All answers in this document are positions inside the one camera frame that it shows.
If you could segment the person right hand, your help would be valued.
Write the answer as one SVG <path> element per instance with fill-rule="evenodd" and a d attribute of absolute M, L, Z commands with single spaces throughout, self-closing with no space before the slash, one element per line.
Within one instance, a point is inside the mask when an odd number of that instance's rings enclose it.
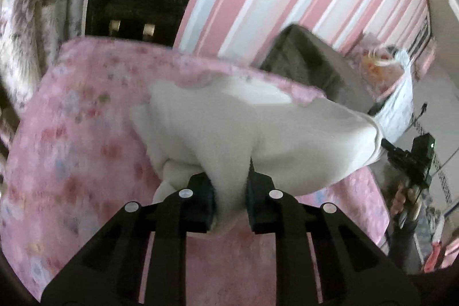
<path fill-rule="evenodd" d="M 421 193 L 422 190 L 418 186 L 407 188 L 403 182 L 399 183 L 390 206 L 390 216 L 401 216 L 404 211 L 407 211 L 405 222 L 416 221 L 423 204 Z"/>

